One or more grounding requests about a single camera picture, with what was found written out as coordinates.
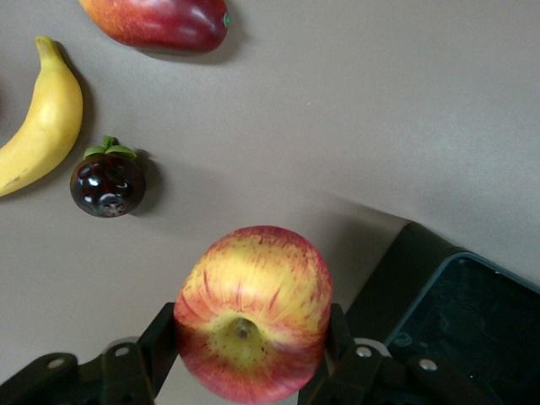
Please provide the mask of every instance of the green calyx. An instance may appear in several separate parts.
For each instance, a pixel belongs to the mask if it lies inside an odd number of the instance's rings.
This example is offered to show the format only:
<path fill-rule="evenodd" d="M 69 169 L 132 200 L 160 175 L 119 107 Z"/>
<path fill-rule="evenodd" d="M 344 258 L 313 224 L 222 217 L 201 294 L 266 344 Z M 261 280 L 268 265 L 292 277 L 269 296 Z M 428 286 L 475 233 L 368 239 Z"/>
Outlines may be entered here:
<path fill-rule="evenodd" d="M 136 159 L 137 155 L 130 148 L 118 144 L 118 139 L 106 135 L 103 144 L 90 146 L 84 151 L 84 158 L 95 154 L 119 154 L 129 159 Z"/>

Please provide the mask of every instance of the dark purple fruit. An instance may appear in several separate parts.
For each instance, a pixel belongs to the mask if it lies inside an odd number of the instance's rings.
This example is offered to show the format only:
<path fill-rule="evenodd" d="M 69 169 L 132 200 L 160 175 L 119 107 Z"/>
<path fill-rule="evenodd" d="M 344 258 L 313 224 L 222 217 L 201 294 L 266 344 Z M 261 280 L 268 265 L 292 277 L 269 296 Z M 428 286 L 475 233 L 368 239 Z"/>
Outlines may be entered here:
<path fill-rule="evenodd" d="M 103 146 L 89 148 L 71 176 L 73 200 L 95 217 L 113 218 L 131 212 L 146 191 L 135 153 L 115 141 L 105 137 Z"/>

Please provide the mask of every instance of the red and yellow apple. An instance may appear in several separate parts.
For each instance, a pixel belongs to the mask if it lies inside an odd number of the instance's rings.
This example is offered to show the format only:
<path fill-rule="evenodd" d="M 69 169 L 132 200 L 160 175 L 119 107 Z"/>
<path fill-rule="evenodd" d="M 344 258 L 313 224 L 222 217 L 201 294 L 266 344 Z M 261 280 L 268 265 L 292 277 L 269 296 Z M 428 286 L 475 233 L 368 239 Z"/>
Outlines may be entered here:
<path fill-rule="evenodd" d="M 224 0 L 79 0 L 110 38 L 143 51 L 207 52 L 224 40 Z"/>
<path fill-rule="evenodd" d="M 234 402 L 297 392 L 324 354 L 332 280 L 295 232 L 238 229 L 199 259 L 175 302 L 178 351 L 210 391 Z"/>

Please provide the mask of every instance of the yellow banana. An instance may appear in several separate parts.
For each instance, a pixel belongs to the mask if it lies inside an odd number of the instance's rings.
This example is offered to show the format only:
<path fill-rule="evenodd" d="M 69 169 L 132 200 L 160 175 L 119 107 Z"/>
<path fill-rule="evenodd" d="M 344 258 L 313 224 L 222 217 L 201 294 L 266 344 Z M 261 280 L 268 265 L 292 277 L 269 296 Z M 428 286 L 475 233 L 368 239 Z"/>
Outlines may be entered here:
<path fill-rule="evenodd" d="M 0 148 L 0 197 L 28 186 L 57 167 L 77 140 L 83 95 L 57 43 L 35 38 L 40 74 L 23 124 Z"/>

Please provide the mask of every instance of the apple stem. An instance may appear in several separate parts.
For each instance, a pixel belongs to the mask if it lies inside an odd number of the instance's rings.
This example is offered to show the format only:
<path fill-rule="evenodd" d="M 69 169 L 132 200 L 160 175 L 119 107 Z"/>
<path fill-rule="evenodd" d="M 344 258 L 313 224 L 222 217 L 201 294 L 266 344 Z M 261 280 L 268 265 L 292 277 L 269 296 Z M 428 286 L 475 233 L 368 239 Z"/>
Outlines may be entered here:
<path fill-rule="evenodd" d="M 240 339 L 247 339 L 251 335 L 251 329 L 253 327 L 253 322 L 248 321 L 245 318 L 239 318 L 236 323 L 236 336 Z"/>

